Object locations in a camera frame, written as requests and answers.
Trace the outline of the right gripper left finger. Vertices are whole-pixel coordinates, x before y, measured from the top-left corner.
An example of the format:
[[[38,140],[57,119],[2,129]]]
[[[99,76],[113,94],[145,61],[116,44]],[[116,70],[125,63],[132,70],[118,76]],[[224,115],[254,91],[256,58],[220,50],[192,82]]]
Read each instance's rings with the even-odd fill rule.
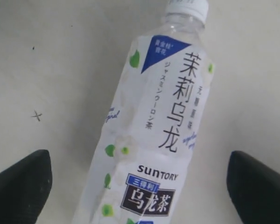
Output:
[[[0,172],[0,224],[36,223],[51,188],[51,158],[46,149]]]

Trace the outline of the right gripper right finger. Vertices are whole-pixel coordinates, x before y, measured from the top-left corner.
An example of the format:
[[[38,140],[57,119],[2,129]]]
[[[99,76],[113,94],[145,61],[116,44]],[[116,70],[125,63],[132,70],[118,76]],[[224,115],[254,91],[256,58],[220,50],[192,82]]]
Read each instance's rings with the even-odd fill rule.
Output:
[[[280,174],[242,151],[233,151],[227,190],[244,224],[280,224]]]

